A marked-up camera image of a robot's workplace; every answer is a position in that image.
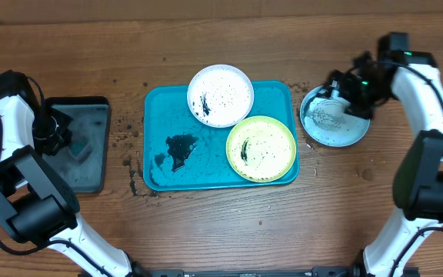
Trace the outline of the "green sponge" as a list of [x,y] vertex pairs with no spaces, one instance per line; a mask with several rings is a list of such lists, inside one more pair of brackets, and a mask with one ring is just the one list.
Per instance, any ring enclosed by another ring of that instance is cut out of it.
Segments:
[[87,140],[75,141],[69,144],[68,151],[74,159],[79,160],[91,151],[91,146]]

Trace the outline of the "light blue speckled plate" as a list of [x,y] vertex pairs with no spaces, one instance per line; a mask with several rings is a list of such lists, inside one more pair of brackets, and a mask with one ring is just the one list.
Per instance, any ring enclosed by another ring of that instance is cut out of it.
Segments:
[[323,96],[322,86],[313,88],[302,100],[300,120],[304,130],[316,142],[343,148],[360,141],[368,131],[370,119],[345,113],[350,103],[333,90],[331,97]]

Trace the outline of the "white speckled plate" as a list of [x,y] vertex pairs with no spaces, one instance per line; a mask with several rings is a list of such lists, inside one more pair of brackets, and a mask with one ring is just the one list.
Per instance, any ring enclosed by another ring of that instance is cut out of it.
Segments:
[[187,103],[191,113],[214,128],[238,124],[248,116],[254,100],[251,80],[232,65],[210,65],[188,84]]

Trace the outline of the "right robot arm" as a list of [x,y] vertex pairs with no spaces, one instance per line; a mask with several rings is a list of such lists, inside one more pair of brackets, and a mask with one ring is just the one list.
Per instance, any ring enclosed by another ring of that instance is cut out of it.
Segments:
[[348,102],[345,113],[370,119],[390,98],[406,112],[415,140],[393,180],[395,209],[378,237],[363,249],[349,276],[417,276],[408,260],[433,233],[443,232],[443,87],[427,52],[387,51],[355,59],[346,72],[334,70],[320,97]]

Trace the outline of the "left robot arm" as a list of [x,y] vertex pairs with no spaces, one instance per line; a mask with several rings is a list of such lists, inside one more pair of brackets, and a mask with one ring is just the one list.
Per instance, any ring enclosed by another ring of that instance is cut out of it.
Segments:
[[35,134],[42,115],[29,94],[0,91],[0,249],[18,256],[52,249],[91,276],[148,276],[85,221],[70,185],[42,158],[56,147]]

